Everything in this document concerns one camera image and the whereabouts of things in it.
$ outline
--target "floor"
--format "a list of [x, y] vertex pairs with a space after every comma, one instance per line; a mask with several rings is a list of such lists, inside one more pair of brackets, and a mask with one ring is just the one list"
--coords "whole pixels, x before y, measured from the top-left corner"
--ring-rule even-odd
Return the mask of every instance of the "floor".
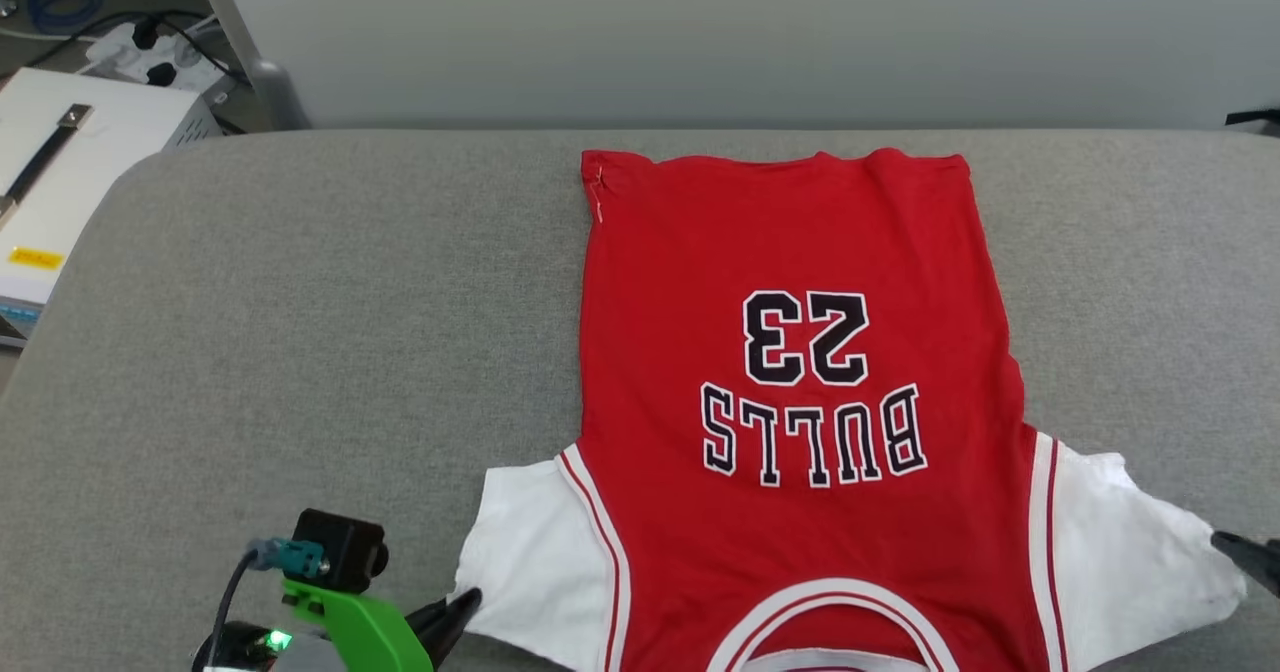
[[[108, 15], [108, 13], [111, 12], [128, 10], [209, 12], [209, 3], [206, 0], [105, 0], [105, 5], [100, 13], [101, 15]], [[24, 33], [29, 33], [29, 31], [32, 31], [26, 13], [20, 9], [17, 15], [8, 17], [8, 19], [0, 19], [0, 28], [24, 31]], [[52, 42], [0, 37], [0, 74], [24, 65], [24, 63], [31, 60], [31, 58], [47, 51], [51, 46], [54, 46]], [[214, 56], [220, 58], [220, 60], [228, 63], [228, 65], [239, 65], [229, 44], [223, 42], [223, 40], [209, 40], [209, 44], [205, 44], [205, 46], [211, 54], [214, 54]], [[74, 44], [74, 46], [69, 47], [67, 51], [58, 54], [58, 56], [52, 58], [52, 60], [41, 65], [41, 69], [67, 72], [77, 70], [84, 64], [84, 49], [87, 49], [86, 44]], [[242, 87], [233, 90], [233, 92], [228, 95], [227, 102], [220, 104], [220, 106], [215, 108], [214, 111], [216, 115], [223, 116], [223, 119], [233, 122], [233, 124], [237, 124], [239, 128], [250, 131], [250, 133], [253, 133], [253, 131], [270, 129], [261, 104], [257, 102], [253, 91], [248, 88]], [[3, 393], [5, 385], [8, 385], [9, 376], [13, 375], [13, 370], [17, 364], [18, 353], [14, 349], [0, 347], [0, 393]]]

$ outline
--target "power strip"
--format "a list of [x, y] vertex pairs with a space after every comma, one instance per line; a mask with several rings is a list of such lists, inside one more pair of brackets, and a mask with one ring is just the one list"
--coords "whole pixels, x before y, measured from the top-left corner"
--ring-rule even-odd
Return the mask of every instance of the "power strip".
[[[227, 101], [227, 93], [236, 87], [236, 79], [228, 78], [204, 54], [191, 47], [186, 38], [179, 35], [159, 35], [151, 49], [141, 49], [133, 42], [133, 22], [124, 22], [91, 44], [84, 51], [90, 63], [81, 72], [99, 78], [187, 90], [200, 93], [210, 108]], [[163, 83], [168, 78], [164, 65], [173, 67], [175, 72], [168, 84]]]

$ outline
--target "white box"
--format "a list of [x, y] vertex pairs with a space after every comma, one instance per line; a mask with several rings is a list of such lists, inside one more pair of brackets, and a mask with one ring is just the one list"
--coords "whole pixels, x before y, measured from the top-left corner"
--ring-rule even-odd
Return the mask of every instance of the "white box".
[[0, 90], [0, 195], [72, 104], [93, 110], [0, 227], [0, 344], [23, 347], [88, 218], [142, 157], [220, 136], [196, 92], [18, 70]]

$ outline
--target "white sleeve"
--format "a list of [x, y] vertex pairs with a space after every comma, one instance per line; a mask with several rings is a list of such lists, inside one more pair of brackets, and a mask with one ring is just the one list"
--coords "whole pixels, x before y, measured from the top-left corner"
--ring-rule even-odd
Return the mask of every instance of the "white sleeve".
[[590, 518], [556, 462], [485, 472], [456, 577], [454, 594], [480, 588], [484, 595], [468, 632], [571, 669], [599, 669], [611, 579]]
[[1053, 576], [1069, 672], [1219, 622], [1244, 577], [1210, 545], [1211, 526], [1139, 490], [1120, 454], [1059, 443]]

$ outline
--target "green bracket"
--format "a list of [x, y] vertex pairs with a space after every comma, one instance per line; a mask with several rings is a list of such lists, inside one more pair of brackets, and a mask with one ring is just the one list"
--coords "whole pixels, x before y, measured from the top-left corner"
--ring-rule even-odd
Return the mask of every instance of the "green bracket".
[[284, 580], [293, 613], [329, 632], [348, 672], [435, 672], [431, 658], [397, 608], [379, 599]]

